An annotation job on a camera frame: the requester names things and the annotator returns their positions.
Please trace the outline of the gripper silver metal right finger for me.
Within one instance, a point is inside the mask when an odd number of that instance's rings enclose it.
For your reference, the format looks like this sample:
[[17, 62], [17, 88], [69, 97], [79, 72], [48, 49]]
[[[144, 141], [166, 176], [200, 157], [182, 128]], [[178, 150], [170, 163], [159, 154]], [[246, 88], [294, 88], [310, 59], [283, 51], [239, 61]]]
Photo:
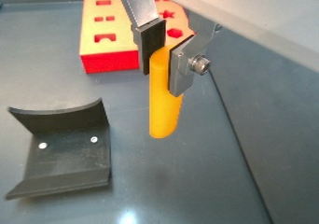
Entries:
[[207, 46], [222, 26], [214, 21], [190, 13], [188, 26], [195, 32], [170, 49], [168, 90], [179, 97], [194, 84], [194, 75], [203, 76], [211, 62], [204, 56]]

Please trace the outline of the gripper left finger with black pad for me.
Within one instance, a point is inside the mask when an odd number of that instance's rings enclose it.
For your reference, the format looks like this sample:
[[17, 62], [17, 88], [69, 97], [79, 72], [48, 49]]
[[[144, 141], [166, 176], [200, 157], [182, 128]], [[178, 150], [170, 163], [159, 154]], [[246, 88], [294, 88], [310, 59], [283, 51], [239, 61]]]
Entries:
[[122, 3], [139, 48], [140, 71], [148, 75], [150, 58], [166, 42], [166, 20], [159, 16], [155, 0], [122, 0]]

